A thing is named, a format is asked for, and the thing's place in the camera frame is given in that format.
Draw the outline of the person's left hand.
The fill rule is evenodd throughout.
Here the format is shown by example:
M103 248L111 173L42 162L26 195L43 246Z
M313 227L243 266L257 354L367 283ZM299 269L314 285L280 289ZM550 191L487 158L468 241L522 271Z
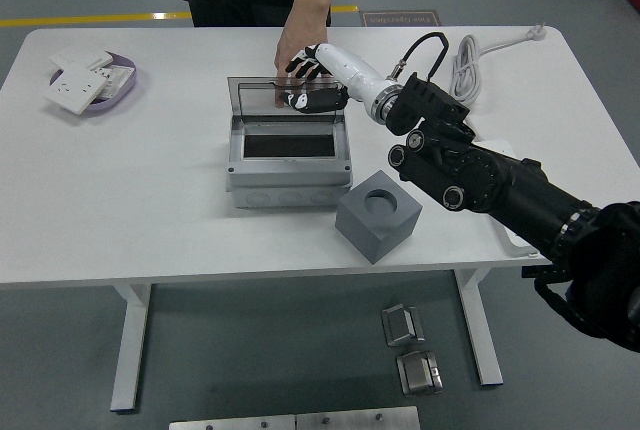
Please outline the person's left hand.
M285 81L288 73L286 67L305 47L328 41L327 17L329 8L295 6L283 27L276 46L274 65L276 77Z

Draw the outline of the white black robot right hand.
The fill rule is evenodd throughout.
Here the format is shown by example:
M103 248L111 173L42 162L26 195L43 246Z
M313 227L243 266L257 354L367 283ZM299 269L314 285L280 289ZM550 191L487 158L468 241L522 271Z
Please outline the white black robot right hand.
M328 43L307 46L285 69L295 78L330 74L346 87L348 95L362 102L372 120L383 124L402 86L392 77L383 77L359 56Z

